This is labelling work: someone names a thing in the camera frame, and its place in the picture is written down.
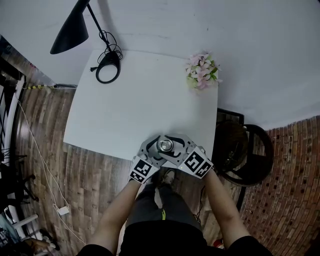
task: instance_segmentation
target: lamp shade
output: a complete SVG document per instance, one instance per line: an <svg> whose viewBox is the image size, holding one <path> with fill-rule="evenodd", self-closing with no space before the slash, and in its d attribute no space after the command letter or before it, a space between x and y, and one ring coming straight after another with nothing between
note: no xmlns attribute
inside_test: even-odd
<svg viewBox="0 0 320 256"><path fill-rule="evenodd" d="M59 54L72 49L89 37L83 12L90 0L79 0L70 15L60 29L53 46L51 54Z"/></svg>

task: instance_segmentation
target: wooden floor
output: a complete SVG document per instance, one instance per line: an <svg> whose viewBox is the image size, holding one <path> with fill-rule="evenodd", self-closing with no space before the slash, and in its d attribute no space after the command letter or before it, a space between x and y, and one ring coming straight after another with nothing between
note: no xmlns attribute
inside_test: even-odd
<svg viewBox="0 0 320 256"><path fill-rule="evenodd" d="M19 68L20 62L8 61ZM29 77L34 68L22 63L21 69ZM31 130L39 145L51 173L57 180L62 194L70 205L71 212L62 216L73 232L87 242L95 231L98 221L128 180L130 161L123 160L63 143L64 131L75 90L32 89L25 90L21 99ZM57 238L60 252L55 255L76 255L84 244L65 227L53 208L53 196L47 185L42 162L36 145L27 128L26 120L19 110L15 126L16 152L27 155L23 174L34 174L30 188L39 197L39 202L24 205L25 215L38 214L39 226ZM58 207L64 206L57 184L47 173L48 181L56 197ZM200 191L203 181L184 173L178 173L173 188L185 199L193 213L200 205ZM240 188L229 182L225 186L236 201ZM204 190L203 208L200 214L203 235L209 245L221 237L220 228L213 216Z"/></svg>

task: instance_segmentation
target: white wall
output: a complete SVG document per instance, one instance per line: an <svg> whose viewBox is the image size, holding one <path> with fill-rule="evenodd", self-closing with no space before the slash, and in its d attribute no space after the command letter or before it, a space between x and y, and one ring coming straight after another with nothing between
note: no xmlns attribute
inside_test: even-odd
<svg viewBox="0 0 320 256"><path fill-rule="evenodd" d="M58 55L52 43L76 0L0 0L0 34L57 83L77 84L103 47L89 40ZM213 51L224 80L219 107L265 129L320 114L318 0L91 0L121 47L186 58Z"/></svg>

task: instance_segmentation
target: white table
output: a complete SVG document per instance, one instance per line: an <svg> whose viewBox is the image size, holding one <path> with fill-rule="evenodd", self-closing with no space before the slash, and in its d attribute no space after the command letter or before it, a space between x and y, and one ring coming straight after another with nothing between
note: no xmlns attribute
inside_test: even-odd
<svg viewBox="0 0 320 256"><path fill-rule="evenodd" d="M102 84L90 72L102 51L92 52L82 73L65 143L132 160L150 136L176 132L188 135L211 157L218 87L196 93L186 83L185 59L139 51L124 51L118 79Z"/></svg>

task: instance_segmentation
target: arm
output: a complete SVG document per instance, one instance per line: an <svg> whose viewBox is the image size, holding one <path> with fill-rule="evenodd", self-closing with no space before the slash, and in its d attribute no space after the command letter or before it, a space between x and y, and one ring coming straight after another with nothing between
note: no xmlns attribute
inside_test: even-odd
<svg viewBox="0 0 320 256"><path fill-rule="evenodd" d="M223 243L228 249L233 242L250 234L240 218L234 201L213 169L205 175L204 182L212 212L221 228Z"/></svg>
<svg viewBox="0 0 320 256"><path fill-rule="evenodd" d="M88 244L99 245L116 254L119 234L135 202L141 184L130 180L105 210Z"/></svg>

